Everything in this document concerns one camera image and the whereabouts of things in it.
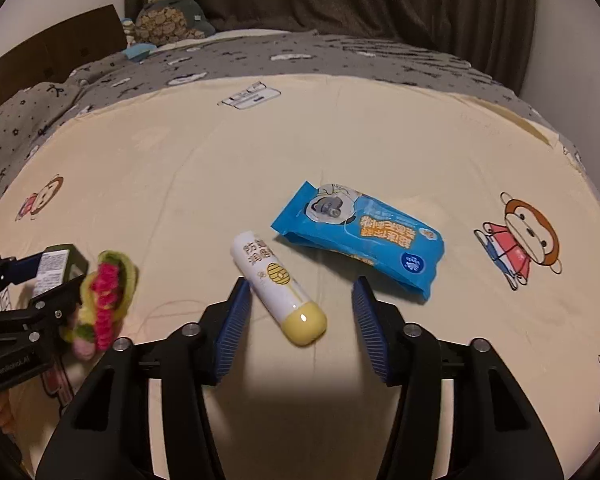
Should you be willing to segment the person's left hand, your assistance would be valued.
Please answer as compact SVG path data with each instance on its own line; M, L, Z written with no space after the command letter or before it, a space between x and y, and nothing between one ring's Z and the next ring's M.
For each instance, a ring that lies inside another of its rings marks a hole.
M16 419L10 404L9 391L0 392L0 429L3 434L12 436L16 432Z

